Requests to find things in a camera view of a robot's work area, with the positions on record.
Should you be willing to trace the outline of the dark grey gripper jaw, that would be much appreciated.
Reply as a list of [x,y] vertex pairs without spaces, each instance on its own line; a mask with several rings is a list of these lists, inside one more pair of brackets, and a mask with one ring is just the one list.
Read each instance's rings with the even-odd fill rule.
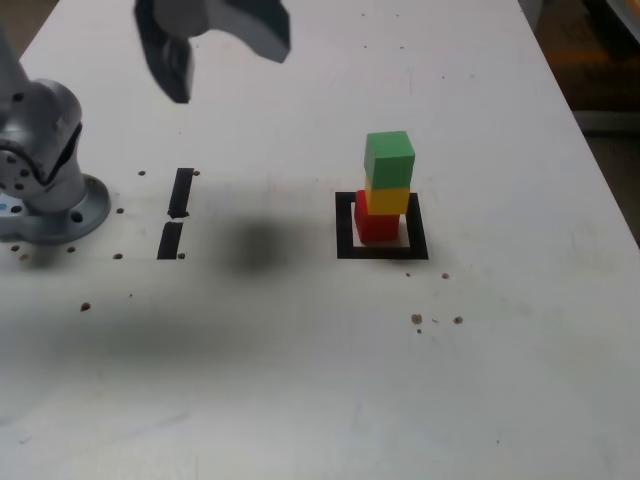
[[194,61],[188,39],[166,33],[154,16],[152,0],[137,0],[134,16],[149,71],[160,89],[177,104],[191,99]]

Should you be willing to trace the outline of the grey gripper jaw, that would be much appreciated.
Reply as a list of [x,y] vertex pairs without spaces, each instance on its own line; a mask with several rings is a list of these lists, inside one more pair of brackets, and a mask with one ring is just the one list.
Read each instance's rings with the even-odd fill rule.
[[225,32],[277,63],[283,63],[291,50],[290,17],[281,1],[155,1],[154,19],[163,31],[180,39]]

